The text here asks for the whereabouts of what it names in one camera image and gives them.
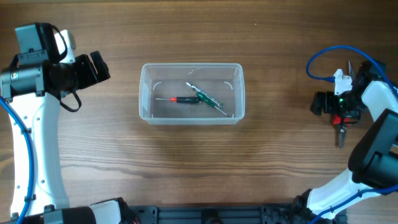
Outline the silver combination wrench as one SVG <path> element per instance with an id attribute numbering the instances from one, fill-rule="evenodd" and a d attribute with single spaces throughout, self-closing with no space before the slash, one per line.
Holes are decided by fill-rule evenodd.
<path id="1" fill-rule="evenodd" d="M 197 92 L 200 92 L 200 93 L 202 93 L 202 94 L 204 94 L 207 98 L 209 98 L 214 104 L 216 104 L 217 106 L 219 106 L 219 107 L 224 107 L 224 104 L 223 103 L 221 103 L 220 101 L 218 101 L 218 100 L 216 100 L 215 98 L 213 98 L 212 96 L 210 96 L 209 94 L 207 94 L 206 92 L 204 92 L 204 91 L 202 91 L 202 90 L 200 90 L 198 87 L 196 87 L 194 84 L 192 84 L 192 83 L 190 83 L 190 82 L 186 82 L 186 85 L 190 88 L 190 89 L 192 89 L 192 90 L 195 90 L 195 91 L 197 91 Z"/>

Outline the green handled screwdriver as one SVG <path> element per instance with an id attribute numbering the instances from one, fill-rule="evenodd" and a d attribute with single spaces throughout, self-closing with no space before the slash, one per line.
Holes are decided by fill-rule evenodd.
<path id="1" fill-rule="evenodd" d="M 201 92 L 196 92 L 195 94 L 196 94 L 196 96 L 198 97 L 198 99 L 199 99 L 200 101 L 205 102 L 205 103 L 206 103 L 207 105 L 209 105 L 210 107 L 212 107 L 212 108 L 214 108 L 214 109 L 217 109 L 219 112 L 221 112 L 221 113 L 223 113 L 225 116 L 229 117 L 228 114 L 226 114 L 224 111 L 222 111 L 220 108 L 218 108 L 218 107 L 216 106 L 216 103 L 214 103 L 213 101 L 211 101 L 206 95 L 204 95 L 204 94 L 201 93 Z"/>

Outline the black red small screwdriver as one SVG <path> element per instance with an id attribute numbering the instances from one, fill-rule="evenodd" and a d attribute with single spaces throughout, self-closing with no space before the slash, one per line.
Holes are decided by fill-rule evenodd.
<path id="1" fill-rule="evenodd" d="M 165 100 L 173 103 L 184 103 L 184 104 L 197 104 L 200 102 L 197 96 L 176 96 L 171 98 L 156 98 L 155 100 Z"/>

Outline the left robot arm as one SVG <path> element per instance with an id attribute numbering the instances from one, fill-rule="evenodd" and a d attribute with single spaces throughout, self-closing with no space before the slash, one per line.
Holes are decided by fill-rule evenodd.
<path id="1" fill-rule="evenodd" d="M 134 223 L 122 198 L 71 207 L 60 170 L 58 119 L 67 95 L 110 77 L 99 52 L 74 56 L 72 36 L 49 23 L 15 29 L 19 53 L 1 72 L 1 106 L 12 125 L 11 223 Z"/>

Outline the clear plastic container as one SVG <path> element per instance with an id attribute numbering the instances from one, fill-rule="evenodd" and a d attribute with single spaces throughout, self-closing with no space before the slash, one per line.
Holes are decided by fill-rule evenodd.
<path id="1" fill-rule="evenodd" d="M 156 98 L 196 96 L 190 82 L 224 104 L 225 116 L 200 101 L 173 103 Z M 245 115 L 245 82 L 238 63 L 147 63 L 142 67 L 139 85 L 139 115 L 157 125 L 236 124 Z"/>

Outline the orange black needle-nose pliers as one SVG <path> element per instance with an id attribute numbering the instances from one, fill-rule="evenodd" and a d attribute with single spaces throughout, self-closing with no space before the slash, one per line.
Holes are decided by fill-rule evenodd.
<path id="1" fill-rule="evenodd" d="M 348 61 L 348 75 L 351 77 L 352 81 L 355 80 L 356 73 L 350 61 Z"/>

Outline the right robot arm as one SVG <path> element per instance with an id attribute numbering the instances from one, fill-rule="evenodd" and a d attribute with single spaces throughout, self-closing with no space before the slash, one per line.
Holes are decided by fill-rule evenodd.
<path id="1" fill-rule="evenodd" d="M 382 77 L 385 65 L 365 60 L 357 72 L 338 69 L 335 89 L 315 93 L 310 111 L 330 114 L 338 128 L 338 146 L 343 147 L 348 126 L 357 123 L 363 112 L 374 121 L 353 149 L 348 167 L 322 187 L 295 197 L 289 208 L 290 223 L 338 223 L 350 206 L 367 198 L 397 191 L 397 85 Z"/>

